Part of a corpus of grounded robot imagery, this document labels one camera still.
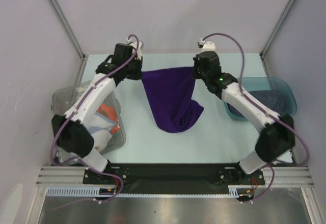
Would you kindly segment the purple towel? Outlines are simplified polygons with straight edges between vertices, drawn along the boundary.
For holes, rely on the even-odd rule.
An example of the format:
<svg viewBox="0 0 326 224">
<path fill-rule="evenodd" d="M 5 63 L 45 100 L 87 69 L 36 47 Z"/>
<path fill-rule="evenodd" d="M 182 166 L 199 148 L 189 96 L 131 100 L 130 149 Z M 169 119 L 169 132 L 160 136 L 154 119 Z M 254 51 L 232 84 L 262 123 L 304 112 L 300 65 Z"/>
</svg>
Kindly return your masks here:
<svg viewBox="0 0 326 224">
<path fill-rule="evenodd" d="M 181 133 L 195 125 L 204 107 L 192 99 L 193 67 L 145 71 L 142 84 L 159 129 Z"/>
</svg>

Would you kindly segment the right aluminium frame post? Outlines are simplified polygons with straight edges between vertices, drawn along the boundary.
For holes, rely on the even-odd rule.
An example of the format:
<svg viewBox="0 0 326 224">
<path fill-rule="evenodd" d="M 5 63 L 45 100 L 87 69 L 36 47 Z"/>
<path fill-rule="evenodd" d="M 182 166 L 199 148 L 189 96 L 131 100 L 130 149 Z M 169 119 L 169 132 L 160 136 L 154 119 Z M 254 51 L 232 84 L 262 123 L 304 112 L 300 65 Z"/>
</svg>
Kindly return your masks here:
<svg viewBox="0 0 326 224">
<path fill-rule="evenodd" d="M 279 31 L 281 30 L 283 24 L 285 23 L 290 11 L 292 10 L 292 8 L 294 7 L 295 3 L 296 3 L 297 0 L 288 0 L 276 25 L 274 26 L 271 34 L 269 35 L 261 53 L 260 53 L 260 56 L 262 58 L 265 58 L 266 54 L 268 53 L 271 45 L 273 44 L 275 38 L 277 37 Z"/>
</svg>

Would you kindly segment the light blue paw towel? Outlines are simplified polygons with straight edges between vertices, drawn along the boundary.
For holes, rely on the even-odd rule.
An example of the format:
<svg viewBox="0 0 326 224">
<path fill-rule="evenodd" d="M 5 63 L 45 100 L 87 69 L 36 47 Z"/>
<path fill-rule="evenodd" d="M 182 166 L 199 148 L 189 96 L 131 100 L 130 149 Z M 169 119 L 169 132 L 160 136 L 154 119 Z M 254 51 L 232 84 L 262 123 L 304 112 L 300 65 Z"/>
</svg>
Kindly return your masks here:
<svg viewBox="0 0 326 224">
<path fill-rule="evenodd" d="M 120 133 L 111 134 L 116 122 L 99 113 L 93 116 L 88 127 L 79 120 L 72 121 L 59 115 L 54 115 L 51 123 L 54 135 L 58 136 L 56 144 L 64 151 L 80 158 L 89 155 L 92 149 L 106 153 L 124 144 L 124 139 L 119 138 Z"/>
</svg>

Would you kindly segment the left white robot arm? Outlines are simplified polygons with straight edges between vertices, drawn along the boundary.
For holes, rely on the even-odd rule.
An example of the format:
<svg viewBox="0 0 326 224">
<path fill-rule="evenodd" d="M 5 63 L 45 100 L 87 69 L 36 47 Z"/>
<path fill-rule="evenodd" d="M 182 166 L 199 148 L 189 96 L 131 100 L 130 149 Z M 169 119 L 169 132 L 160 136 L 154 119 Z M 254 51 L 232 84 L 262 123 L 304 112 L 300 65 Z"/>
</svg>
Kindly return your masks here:
<svg viewBox="0 0 326 224">
<path fill-rule="evenodd" d="M 105 98 L 124 79 L 142 77 L 142 42 L 118 43 L 114 53 L 100 63 L 80 98 L 61 116 L 54 115 L 51 124 L 54 144 L 92 168 L 100 183 L 112 178 L 111 163 L 100 154 L 111 139 L 116 123 L 98 110 Z"/>
</svg>

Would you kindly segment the aluminium front rail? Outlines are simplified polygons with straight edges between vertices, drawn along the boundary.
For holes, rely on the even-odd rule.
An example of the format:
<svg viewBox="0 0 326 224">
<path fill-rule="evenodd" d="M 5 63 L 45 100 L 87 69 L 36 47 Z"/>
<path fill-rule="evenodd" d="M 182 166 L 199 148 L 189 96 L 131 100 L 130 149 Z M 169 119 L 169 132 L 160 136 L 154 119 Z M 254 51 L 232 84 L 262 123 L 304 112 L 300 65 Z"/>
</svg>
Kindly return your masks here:
<svg viewBox="0 0 326 224">
<path fill-rule="evenodd" d="M 36 186 L 81 186 L 85 167 L 83 166 L 43 166 Z M 307 167 L 273 167 L 262 170 L 265 183 L 269 184 L 275 173 L 273 188 L 312 188 L 314 183 Z"/>
</svg>

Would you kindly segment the clear plastic bin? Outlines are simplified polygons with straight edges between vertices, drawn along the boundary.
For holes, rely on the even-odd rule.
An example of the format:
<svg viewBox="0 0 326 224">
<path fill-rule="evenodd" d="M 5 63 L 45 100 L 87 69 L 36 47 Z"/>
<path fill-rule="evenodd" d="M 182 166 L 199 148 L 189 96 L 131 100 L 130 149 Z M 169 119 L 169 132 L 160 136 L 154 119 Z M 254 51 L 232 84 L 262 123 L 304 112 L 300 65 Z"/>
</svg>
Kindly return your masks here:
<svg viewBox="0 0 326 224">
<path fill-rule="evenodd" d="M 104 165 L 103 153 L 126 142 L 120 104 L 112 78 L 89 81 L 57 90 L 52 96 L 51 120 L 56 158 L 65 165 L 82 159 L 95 167 Z"/>
</svg>

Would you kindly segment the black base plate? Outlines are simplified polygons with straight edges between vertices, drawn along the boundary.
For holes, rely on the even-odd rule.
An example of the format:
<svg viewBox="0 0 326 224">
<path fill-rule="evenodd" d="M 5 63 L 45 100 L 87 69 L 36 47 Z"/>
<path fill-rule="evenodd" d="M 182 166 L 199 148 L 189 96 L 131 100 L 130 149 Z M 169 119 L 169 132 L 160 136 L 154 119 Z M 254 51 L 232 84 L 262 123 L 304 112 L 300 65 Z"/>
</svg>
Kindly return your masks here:
<svg viewBox="0 0 326 224">
<path fill-rule="evenodd" d="M 65 169 L 80 170 L 83 185 L 118 184 L 121 194 L 209 195 L 227 194 L 231 186 L 245 189 L 268 185 L 276 173 L 286 168 L 265 166 L 246 175 L 236 163 L 218 164 L 113 164 L 110 176 L 86 169 L 81 163 Z"/>
</svg>

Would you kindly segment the orange towel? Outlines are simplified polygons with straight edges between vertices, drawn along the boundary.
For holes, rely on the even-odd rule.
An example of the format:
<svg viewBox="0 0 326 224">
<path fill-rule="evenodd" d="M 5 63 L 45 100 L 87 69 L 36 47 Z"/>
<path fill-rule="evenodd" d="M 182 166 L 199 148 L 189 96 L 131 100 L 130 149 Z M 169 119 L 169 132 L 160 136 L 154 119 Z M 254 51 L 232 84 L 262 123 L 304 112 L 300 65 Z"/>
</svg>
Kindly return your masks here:
<svg viewBox="0 0 326 224">
<path fill-rule="evenodd" d="M 111 130 L 112 135 L 116 135 L 120 132 L 120 125 L 119 125 L 119 120 L 117 113 L 115 109 L 111 106 L 108 106 L 104 103 L 100 105 L 100 107 L 97 109 L 97 112 L 102 114 L 103 116 L 107 117 L 111 121 L 116 122 L 116 126 Z"/>
</svg>

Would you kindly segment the teal plastic tray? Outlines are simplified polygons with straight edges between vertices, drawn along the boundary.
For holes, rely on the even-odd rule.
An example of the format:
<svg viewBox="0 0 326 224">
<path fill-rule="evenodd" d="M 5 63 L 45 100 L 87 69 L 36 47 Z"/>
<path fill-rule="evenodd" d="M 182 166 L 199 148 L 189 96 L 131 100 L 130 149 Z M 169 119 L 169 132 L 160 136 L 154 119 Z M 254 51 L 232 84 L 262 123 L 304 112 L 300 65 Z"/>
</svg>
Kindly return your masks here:
<svg viewBox="0 0 326 224">
<path fill-rule="evenodd" d="M 242 86 L 253 97 L 279 113 L 281 116 L 294 116 L 297 103 L 289 85 L 276 77 L 244 77 Z"/>
</svg>

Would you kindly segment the grey towel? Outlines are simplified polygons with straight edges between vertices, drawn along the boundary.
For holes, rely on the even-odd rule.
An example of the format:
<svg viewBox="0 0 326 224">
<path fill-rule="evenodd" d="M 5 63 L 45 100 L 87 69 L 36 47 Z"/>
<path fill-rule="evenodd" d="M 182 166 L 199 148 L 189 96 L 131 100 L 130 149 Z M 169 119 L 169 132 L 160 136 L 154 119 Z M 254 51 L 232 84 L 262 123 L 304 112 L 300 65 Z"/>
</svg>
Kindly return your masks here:
<svg viewBox="0 0 326 224">
<path fill-rule="evenodd" d="M 280 92 L 276 90 L 260 90 L 250 91 L 249 93 L 263 105 L 276 111 L 280 115 L 283 116 L 285 114 L 288 114 L 288 105 Z M 231 117 L 232 119 L 237 121 L 247 120 L 237 109 L 235 109 L 229 103 L 225 103 L 225 109 L 229 117 Z"/>
</svg>

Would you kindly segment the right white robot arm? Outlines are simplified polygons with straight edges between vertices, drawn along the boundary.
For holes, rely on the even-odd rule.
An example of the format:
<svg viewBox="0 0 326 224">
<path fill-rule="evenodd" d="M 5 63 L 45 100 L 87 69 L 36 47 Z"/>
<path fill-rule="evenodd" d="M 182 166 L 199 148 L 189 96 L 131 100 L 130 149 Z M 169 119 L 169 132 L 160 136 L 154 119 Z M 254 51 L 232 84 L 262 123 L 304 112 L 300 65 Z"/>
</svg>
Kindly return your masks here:
<svg viewBox="0 0 326 224">
<path fill-rule="evenodd" d="M 255 149 L 237 163 L 235 180 L 247 184 L 253 172 L 275 161 L 295 145 L 293 118 L 281 116 L 246 91 L 230 73 L 222 72 L 215 51 L 195 55 L 193 78 L 203 80 L 208 91 L 237 109 L 259 133 Z"/>
</svg>

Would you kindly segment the aluminium frame post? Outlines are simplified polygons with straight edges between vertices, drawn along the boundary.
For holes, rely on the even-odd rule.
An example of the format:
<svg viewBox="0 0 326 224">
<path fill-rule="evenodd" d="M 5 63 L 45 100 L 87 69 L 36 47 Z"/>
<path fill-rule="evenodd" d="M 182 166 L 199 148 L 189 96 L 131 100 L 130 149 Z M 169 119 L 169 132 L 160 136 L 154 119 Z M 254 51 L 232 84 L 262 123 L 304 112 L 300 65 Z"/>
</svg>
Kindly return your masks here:
<svg viewBox="0 0 326 224">
<path fill-rule="evenodd" d="M 56 17 L 58 18 L 61 27 L 63 28 L 64 32 L 66 33 L 69 41 L 71 42 L 75 52 L 79 56 L 81 60 L 85 58 L 85 54 L 82 51 L 80 44 L 58 2 L 58 0 L 48 0 L 53 12 L 55 13 Z"/>
<path fill-rule="evenodd" d="M 277 37 L 279 31 L 281 30 L 283 24 L 285 23 L 290 11 L 292 10 L 292 8 L 294 7 L 295 3 L 296 3 L 297 0 L 288 0 L 276 25 L 274 26 L 271 34 L 269 35 L 261 53 L 260 53 L 260 56 L 262 58 L 265 58 L 266 54 L 268 53 L 271 45 L 273 44 L 275 38 Z"/>
</svg>

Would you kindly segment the left aluminium frame post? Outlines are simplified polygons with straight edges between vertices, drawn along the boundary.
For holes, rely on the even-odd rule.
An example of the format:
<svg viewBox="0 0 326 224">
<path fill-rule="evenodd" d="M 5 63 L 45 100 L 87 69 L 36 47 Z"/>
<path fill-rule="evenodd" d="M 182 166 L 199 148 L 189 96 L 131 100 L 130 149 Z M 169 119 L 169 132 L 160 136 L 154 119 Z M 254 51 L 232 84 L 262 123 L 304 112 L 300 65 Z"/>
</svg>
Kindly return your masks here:
<svg viewBox="0 0 326 224">
<path fill-rule="evenodd" d="M 85 58 L 85 54 L 82 51 L 80 44 L 58 2 L 58 0 L 48 0 L 53 12 L 55 13 L 56 17 L 58 18 L 61 27 L 63 28 L 64 32 L 66 33 L 69 41 L 71 42 L 75 52 L 79 56 L 81 60 Z"/>
</svg>

